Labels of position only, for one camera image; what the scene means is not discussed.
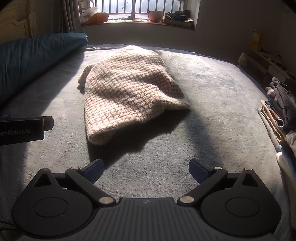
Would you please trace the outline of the beige houndstooth knit garment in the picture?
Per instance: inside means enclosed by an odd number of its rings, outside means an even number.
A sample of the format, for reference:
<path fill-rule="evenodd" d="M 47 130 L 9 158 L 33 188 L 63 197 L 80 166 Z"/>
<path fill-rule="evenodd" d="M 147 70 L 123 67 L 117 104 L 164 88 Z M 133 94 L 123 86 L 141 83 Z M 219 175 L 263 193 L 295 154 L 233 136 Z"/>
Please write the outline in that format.
<path fill-rule="evenodd" d="M 86 66 L 78 83 L 84 88 L 87 139 L 98 146 L 125 126 L 190 107 L 161 56 L 138 46 L 117 49 Z"/>

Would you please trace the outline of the pile of folded clothes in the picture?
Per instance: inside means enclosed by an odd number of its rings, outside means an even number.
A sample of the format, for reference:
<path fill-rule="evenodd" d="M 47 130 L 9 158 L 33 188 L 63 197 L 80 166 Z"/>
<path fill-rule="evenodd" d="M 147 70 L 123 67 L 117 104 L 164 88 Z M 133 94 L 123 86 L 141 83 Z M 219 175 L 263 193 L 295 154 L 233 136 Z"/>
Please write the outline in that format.
<path fill-rule="evenodd" d="M 295 95 L 276 77 L 264 90 L 267 100 L 260 101 L 258 113 L 273 131 L 281 168 L 295 187 Z"/>

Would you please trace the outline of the box with dark clothes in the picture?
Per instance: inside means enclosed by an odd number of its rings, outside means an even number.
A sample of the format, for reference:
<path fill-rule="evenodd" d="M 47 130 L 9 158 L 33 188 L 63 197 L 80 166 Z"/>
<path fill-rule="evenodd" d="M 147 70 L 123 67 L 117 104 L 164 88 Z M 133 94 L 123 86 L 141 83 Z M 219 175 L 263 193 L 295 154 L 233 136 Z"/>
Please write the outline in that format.
<path fill-rule="evenodd" d="M 191 18 L 191 11 L 188 9 L 184 11 L 166 13 L 164 24 L 187 29 L 192 29 L 194 27 L 194 21 Z"/>

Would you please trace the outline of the dark teal pillow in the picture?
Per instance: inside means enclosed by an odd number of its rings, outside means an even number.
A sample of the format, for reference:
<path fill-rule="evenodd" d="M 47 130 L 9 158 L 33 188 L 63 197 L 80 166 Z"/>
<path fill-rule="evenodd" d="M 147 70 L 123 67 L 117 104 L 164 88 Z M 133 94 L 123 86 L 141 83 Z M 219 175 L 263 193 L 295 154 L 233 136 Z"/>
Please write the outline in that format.
<path fill-rule="evenodd" d="M 6 102 L 36 76 L 88 44 L 85 33 L 58 33 L 1 44 L 1 101 Z"/>

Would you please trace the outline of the grey curtain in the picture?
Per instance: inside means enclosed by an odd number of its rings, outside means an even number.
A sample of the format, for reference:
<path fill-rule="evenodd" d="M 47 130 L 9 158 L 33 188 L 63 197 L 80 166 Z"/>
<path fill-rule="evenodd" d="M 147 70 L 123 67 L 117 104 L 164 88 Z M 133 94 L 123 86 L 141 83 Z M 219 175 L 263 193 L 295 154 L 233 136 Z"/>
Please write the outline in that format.
<path fill-rule="evenodd" d="M 81 20 L 78 0 L 61 0 L 59 32 L 81 32 Z"/>

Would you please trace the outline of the cream carved wardrobe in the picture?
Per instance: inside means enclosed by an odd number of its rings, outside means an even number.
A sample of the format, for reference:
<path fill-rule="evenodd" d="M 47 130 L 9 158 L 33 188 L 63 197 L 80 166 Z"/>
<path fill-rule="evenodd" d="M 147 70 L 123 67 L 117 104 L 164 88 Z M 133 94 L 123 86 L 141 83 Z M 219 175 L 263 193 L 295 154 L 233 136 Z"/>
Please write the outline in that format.
<path fill-rule="evenodd" d="M 34 1 L 11 1 L 1 10 L 1 43 L 37 35 Z"/>

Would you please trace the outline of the orange bag on windowsill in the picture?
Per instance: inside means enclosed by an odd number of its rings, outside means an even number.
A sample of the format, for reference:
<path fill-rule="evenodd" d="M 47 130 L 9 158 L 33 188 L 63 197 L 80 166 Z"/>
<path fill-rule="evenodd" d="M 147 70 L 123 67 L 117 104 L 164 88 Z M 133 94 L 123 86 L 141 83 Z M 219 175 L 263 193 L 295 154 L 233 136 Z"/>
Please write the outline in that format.
<path fill-rule="evenodd" d="M 108 13 L 96 13 L 87 20 L 86 25 L 96 25 L 105 23 L 108 21 L 108 18 Z"/>

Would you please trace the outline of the white bag on windowsill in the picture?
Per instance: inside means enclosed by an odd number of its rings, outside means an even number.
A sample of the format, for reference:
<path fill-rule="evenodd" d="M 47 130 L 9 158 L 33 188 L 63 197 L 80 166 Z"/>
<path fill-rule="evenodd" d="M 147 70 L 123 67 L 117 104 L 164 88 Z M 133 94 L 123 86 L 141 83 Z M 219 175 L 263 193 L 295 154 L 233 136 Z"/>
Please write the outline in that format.
<path fill-rule="evenodd" d="M 93 6 L 91 8 L 85 9 L 83 13 L 80 14 L 81 24 L 84 25 L 86 22 L 97 13 L 98 7 Z"/>

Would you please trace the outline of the wooden side shelf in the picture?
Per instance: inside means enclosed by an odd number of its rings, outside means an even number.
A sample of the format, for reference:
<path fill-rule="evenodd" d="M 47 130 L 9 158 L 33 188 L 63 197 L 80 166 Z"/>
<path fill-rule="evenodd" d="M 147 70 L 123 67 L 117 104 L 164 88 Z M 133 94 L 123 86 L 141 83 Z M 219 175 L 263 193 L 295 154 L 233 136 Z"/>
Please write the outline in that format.
<path fill-rule="evenodd" d="M 238 66 L 266 87 L 273 77 L 285 85 L 295 84 L 295 76 L 283 66 L 281 60 L 271 54 L 248 48 L 238 59 Z"/>

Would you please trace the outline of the metal window grille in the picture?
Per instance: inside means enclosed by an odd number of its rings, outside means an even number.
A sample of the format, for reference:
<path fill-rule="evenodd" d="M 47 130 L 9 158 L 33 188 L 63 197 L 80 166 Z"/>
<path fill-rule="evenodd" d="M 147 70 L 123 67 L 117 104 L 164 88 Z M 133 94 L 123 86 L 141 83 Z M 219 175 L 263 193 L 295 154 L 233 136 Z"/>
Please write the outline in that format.
<path fill-rule="evenodd" d="M 187 1 L 181 0 L 95 0 L 87 6 L 97 7 L 98 11 L 109 14 L 110 20 L 126 19 L 146 20 L 151 11 L 166 13 L 185 10 Z"/>

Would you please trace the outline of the yellow box on shelf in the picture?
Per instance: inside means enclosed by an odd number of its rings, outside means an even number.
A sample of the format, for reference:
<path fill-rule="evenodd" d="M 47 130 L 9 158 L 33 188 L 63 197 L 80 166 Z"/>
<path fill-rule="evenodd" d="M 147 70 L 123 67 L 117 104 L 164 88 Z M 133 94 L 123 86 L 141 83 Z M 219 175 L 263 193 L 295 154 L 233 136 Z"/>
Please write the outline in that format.
<path fill-rule="evenodd" d="M 251 40 L 250 40 L 250 48 L 260 51 L 261 50 L 261 32 L 257 29 L 252 31 Z"/>

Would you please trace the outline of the pink pot on windowsill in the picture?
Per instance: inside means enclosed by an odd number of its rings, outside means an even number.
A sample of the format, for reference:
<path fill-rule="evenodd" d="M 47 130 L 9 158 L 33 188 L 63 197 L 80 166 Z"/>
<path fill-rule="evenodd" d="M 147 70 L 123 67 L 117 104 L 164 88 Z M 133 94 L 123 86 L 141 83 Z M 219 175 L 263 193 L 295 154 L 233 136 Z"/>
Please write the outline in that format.
<path fill-rule="evenodd" d="M 151 22 L 162 22 L 163 21 L 163 11 L 149 11 L 148 20 Z"/>

